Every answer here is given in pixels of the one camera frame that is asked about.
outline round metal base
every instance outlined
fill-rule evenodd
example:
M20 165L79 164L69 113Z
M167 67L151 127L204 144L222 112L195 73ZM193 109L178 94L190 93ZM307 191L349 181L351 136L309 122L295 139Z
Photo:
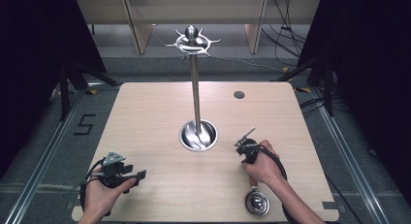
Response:
M269 211L269 199L257 188L253 188L245 196L245 207L255 216L263 216Z
M207 121L201 120L201 131L196 131L196 121L187 122L180 130L179 139L181 144L195 152L203 152L211 149L218 139L218 132L215 126Z

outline light wood tabletop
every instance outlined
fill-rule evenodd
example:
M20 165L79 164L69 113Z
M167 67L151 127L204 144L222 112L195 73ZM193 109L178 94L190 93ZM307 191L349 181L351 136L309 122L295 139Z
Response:
M117 95L92 164L109 152L126 157L133 173L147 170L140 185L121 195L104 221L136 222L275 222L286 221L281 204L264 184L270 202L263 217L244 206L248 175L234 144L248 136L269 140L301 198L324 220L338 219L320 161L299 104L288 82L201 81L201 118L218 131L216 145L205 152L187 150L179 141L183 125L194 119L191 82L124 83ZM234 93L245 97L238 99ZM74 220L82 215L75 207Z

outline human hand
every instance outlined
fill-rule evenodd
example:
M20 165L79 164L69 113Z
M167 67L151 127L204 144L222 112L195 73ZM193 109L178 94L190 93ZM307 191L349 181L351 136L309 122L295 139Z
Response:
M115 188L108 188L97 178L92 178L85 190L84 214L80 224L99 223L114 206L117 198L136 182L130 178Z
M268 140L263 140L260 145L266 147L277 158L278 154L272 148ZM264 153L259 153L254 164L242 163L242 168L255 180L267 184L269 181L279 180L283 178L278 166L275 162Z

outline metal pole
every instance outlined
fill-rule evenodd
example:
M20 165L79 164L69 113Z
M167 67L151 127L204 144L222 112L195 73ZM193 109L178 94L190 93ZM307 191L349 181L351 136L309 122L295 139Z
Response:
M191 61L191 81L193 84L194 115L196 116L196 135L201 133L200 119L200 96L199 96L199 73L197 70L197 55L190 55Z

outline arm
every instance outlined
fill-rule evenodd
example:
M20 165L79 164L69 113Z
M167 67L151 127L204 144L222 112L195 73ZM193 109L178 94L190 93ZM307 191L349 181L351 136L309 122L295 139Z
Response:
M79 224L99 223L114 206L117 198L136 182L130 178L115 188L108 188L99 179L91 180L85 192L84 214Z
M269 141L264 140L260 144L277 155ZM296 221L299 223L324 223L294 191L282 176L278 166L267 155L259 153L254 164L243 163L242 167L251 177L265 183Z

